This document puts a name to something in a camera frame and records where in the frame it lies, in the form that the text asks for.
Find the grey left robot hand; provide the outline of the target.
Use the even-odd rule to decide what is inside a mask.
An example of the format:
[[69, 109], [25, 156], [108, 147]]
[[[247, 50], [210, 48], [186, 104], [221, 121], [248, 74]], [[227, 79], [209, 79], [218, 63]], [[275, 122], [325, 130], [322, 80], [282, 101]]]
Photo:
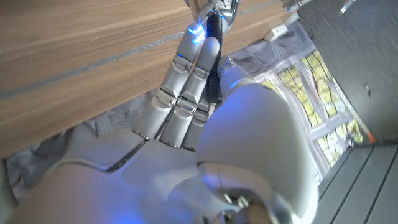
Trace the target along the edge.
[[288, 12], [296, 11], [312, 0], [282, 0], [282, 7]]

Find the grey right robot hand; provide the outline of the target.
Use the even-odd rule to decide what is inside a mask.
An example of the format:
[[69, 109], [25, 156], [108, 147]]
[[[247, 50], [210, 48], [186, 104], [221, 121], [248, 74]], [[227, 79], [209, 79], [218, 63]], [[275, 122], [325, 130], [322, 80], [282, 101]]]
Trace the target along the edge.
[[190, 24], [132, 129], [78, 134], [9, 223], [310, 223], [318, 189], [291, 107]]

